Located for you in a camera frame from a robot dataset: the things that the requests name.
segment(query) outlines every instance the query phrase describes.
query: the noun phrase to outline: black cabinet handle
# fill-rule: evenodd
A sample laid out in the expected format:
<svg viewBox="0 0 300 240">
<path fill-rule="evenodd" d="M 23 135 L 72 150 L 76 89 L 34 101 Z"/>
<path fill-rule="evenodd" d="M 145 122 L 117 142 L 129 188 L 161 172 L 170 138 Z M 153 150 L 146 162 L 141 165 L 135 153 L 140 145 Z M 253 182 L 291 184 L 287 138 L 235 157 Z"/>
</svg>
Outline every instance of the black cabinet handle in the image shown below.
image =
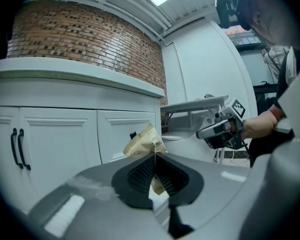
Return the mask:
<svg viewBox="0 0 300 240">
<path fill-rule="evenodd" d="M 21 161 L 24 165 L 24 167 L 26 167 L 29 171 L 31 171 L 31 167 L 29 164 L 26 164 L 25 161 L 25 157 L 24 157 L 24 152 L 22 150 L 22 145 L 21 145 L 21 137 L 23 137 L 25 135 L 24 130 L 20 129 L 20 133 L 18 135 L 18 147 L 19 147 L 19 153 L 20 153 L 20 157 L 21 157 Z"/>
<path fill-rule="evenodd" d="M 14 158 L 14 162 L 17 166 L 20 167 L 20 169 L 23 169 L 24 166 L 22 165 L 22 163 L 19 163 L 17 160 L 17 155 L 16 155 L 16 149 L 15 149 L 15 140 L 14 137 L 17 136 L 17 129 L 13 128 L 13 132 L 11 134 L 11 149 L 12 149 L 12 154 L 13 154 L 13 158 Z"/>
</svg>

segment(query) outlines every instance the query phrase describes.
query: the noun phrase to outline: sticker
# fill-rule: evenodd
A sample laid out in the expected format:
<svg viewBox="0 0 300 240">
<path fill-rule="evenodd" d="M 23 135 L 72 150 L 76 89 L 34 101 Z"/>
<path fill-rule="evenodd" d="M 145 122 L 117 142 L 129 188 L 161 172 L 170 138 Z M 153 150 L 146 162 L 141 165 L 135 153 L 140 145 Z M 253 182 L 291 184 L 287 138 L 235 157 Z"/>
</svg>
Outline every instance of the sticker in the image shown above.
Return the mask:
<svg viewBox="0 0 300 240">
<path fill-rule="evenodd" d="M 84 203 L 85 199 L 82 196 L 71 196 L 61 209 L 48 221 L 44 229 L 57 238 L 63 237 Z"/>
<path fill-rule="evenodd" d="M 243 118 L 246 109 L 241 105 L 241 103 L 237 99 L 232 104 L 232 108 L 241 118 Z"/>
</svg>

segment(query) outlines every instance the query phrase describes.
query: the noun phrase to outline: cable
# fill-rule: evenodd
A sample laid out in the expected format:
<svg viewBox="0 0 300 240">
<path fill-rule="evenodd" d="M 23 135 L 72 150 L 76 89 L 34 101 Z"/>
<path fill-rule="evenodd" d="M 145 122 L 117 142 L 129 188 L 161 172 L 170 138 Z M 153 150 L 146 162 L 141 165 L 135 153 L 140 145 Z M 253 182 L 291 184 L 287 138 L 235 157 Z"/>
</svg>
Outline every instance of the cable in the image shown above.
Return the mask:
<svg viewBox="0 0 300 240">
<path fill-rule="evenodd" d="M 247 158 L 250 158 L 250 157 L 251 157 L 251 154 L 250 154 L 250 151 L 249 151 L 249 149 L 248 149 L 246 143 L 245 143 L 244 141 L 242 141 L 242 143 L 243 143 L 243 145 L 244 145 L 244 147 L 245 147 L 245 150 L 246 150 L 246 152 L 247 152 Z"/>
<path fill-rule="evenodd" d="M 268 66 L 268 69 L 270 70 L 270 74 L 271 74 L 271 77 L 272 77 L 273 84 L 275 85 L 275 80 L 274 80 L 274 77 L 273 77 L 273 75 L 272 75 L 272 71 L 271 71 L 271 69 L 270 69 L 270 67 L 269 67 L 268 64 L 267 64 L 267 66 Z"/>
<path fill-rule="evenodd" d="M 232 159 L 234 159 L 235 157 L 235 151 L 232 151 L 232 158 L 230 159 L 230 161 L 228 162 L 228 165 L 230 164 L 230 162 L 232 161 Z"/>
</svg>

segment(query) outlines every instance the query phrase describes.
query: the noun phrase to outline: crumpled paper bag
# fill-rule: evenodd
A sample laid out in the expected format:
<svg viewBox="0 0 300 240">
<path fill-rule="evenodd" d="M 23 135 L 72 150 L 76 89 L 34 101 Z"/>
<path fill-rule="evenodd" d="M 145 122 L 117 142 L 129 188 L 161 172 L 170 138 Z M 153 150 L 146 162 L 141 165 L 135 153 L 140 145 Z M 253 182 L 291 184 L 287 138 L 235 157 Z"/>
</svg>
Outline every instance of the crumpled paper bag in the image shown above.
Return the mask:
<svg viewBox="0 0 300 240">
<path fill-rule="evenodd" d="M 149 153 L 164 153 L 166 146 L 162 137 L 158 134 L 156 128 L 150 123 L 146 129 L 134 137 L 130 143 L 124 148 L 123 154 L 127 157 L 140 156 Z M 161 195 L 165 188 L 161 184 L 159 178 L 155 175 L 151 181 L 151 187 L 157 195 Z"/>
</svg>

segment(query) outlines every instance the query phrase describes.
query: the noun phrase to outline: white door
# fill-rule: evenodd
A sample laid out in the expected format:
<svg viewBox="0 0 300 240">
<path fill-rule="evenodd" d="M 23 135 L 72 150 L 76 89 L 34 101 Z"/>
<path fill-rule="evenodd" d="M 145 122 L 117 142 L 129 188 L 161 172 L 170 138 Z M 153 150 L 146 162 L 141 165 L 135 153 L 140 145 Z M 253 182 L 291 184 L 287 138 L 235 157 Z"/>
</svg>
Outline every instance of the white door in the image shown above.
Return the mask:
<svg viewBox="0 0 300 240">
<path fill-rule="evenodd" d="M 28 212 L 33 193 L 20 158 L 18 134 L 19 108 L 0 107 L 0 192 L 9 205 Z"/>
<path fill-rule="evenodd" d="M 20 108 L 22 149 L 41 199 L 82 170 L 101 164 L 97 111 Z"/>
<path fill-rule="evenodd" d="M 151 112 L 98 110 L 98 138 L 102 163 L 124 158 L 130 134 L 139 134 L 148 124 L 156 127 L 156 114 Z"/>
</svg>

